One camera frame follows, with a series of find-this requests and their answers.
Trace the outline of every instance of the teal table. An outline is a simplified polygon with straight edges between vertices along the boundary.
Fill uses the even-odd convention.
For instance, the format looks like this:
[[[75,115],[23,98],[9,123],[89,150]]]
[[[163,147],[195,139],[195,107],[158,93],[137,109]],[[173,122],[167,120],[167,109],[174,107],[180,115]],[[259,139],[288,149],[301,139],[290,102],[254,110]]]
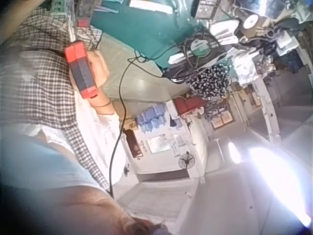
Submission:
[[[175,11],[171,0],[155,0],[157,3],[170,5]],[[128,1],[123,4],[104,1],[103,6],[119,10],[118,14],[94,12],[91,24],[112,37],[136,49],[148,58],[156,58],[168,48],[182,42],[191,35],[200,24],[190,16],[192,0],[186,0],[187,8],[172,15],[131,8]],[[168,58],[179,52],[177,47],[167,51],[155,62],[167,68]]]

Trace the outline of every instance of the light-blue fabric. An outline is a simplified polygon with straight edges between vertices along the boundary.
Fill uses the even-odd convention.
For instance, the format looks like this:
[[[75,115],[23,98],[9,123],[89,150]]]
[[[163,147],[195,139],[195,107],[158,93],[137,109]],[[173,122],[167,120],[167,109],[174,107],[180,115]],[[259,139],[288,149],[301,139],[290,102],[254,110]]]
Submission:
[[[80,164],[34,137],[11,135],[0,144],[1,180],[5,185],[27,189],[71,186],[101,189]]]

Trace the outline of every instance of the white shirt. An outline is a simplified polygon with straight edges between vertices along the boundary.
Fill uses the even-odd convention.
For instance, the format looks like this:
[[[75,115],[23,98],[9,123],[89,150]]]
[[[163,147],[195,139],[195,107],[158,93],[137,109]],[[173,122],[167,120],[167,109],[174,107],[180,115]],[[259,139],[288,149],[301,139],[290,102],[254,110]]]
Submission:
[[[75,91],[76,119],[78,128],[83,139],[102,171],[104,177],[109,182],[109,167],[112,152],[119,135],[118,115],[99,115],[92,108],[87,100],[82,99],[81,95]],[[45,125],[19,124],[19,131],[29,136],[36,136],[42,130],[48,143],[55,143],[73,152],[68,144],[63,131]],[[117,183],[123,172],[126,163],[126,152],[120,141],[118,143],[114,161],[112,165],[112,184]]]

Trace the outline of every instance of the plaid shirt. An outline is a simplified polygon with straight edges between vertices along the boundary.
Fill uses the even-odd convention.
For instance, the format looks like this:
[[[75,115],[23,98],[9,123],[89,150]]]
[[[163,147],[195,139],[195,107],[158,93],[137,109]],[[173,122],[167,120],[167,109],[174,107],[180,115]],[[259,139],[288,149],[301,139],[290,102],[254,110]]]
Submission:
[[[78,37],[95,49],[102,31],[79,28]],[[108,182],[91,156],[76,121],[74,90],[64,48],[69,44],[64,17],[36,9],[1,53],[1,126],[42,124],[64,131],[80,164],[104,189]]]

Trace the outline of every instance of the person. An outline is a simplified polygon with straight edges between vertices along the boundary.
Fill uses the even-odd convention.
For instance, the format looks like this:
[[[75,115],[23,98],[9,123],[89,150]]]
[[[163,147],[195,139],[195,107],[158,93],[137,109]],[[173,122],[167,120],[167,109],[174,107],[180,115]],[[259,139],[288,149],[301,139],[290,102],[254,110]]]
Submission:
[[[131,216],[107,193],[119,133],[118,116],[101,89],[109,70],[101,53],[88,46],[99,93],[82,99],[64,59],[68,40],[62,25],[36,9],[1,51],[6,228],[21,226],[29,234],[169,235],[164,225]],[[113,183],[125,160],[119,143]]]

